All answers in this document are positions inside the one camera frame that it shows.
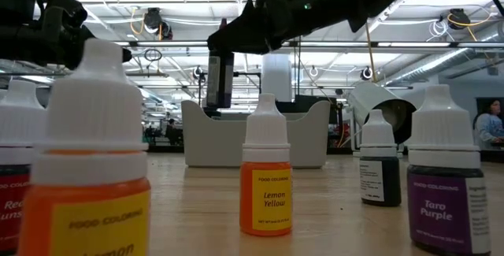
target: orange bottle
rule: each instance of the orange bottle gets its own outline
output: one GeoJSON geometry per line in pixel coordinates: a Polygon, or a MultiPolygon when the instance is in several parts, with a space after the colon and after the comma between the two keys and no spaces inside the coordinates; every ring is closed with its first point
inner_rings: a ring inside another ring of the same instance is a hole
{"type": "Polygon", "coordinates": [[[122,49],[87,40],[79,68],[53,85],[18,256],[148,255],[142,100],[122,49]]]}
{"type": "Polygon", "coordinates": [[[240,169],[239,223],[254,236],[281,236],[292,228],[292,180],[287,122],[275,96],[259,95],[246,120],[240,169]]]}

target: yellow label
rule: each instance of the yellow label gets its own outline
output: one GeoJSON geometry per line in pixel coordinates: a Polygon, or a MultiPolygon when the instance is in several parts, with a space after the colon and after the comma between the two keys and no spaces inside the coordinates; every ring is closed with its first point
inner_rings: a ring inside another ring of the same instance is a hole
{"type": "Polygon", "coordinates": [[[253,229],[275,231],[292,226],[291,170],[252,172],[253,229]]]}
{"type": "Polygon", "coordinates": [[[150,191],[103,202],[55,206],[51,256],[145,256],[150,191]]]}

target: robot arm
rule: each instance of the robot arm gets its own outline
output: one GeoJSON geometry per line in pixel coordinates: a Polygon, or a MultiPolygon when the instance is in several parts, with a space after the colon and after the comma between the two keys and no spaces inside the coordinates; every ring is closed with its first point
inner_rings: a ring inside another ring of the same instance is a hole
{"type": "Polygon", "coordinates": [[[286,40],[348,20],[352,32],[394,0],[247,0],[241,16],[208,38],[210,50],[267,54],[286,40]]]}

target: taro purple label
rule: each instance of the taro purple label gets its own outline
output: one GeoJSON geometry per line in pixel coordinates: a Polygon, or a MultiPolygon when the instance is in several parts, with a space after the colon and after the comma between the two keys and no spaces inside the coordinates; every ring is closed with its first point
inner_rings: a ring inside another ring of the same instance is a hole
{"type": "Polygon", "coordinates": [[[411,239],[447,252],[490,251],[483,178],[408,175],[411,239]]]}

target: dark hair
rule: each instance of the dark hair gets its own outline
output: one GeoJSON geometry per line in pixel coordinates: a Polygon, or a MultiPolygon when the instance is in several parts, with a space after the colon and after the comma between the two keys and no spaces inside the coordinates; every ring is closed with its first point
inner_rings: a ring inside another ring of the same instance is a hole
{"type": "Polygon", "coordinates": [[[476,122],[481,114],[491,114],[491,105],[493,105],[495,102],[501,101],[498,98],[486,98],[484,100],[482,99],[481,102],[481,106],[478,109],[478,115],[474,117],[474,121],[472,122],[472,129],[476,129],[476,122]]]}

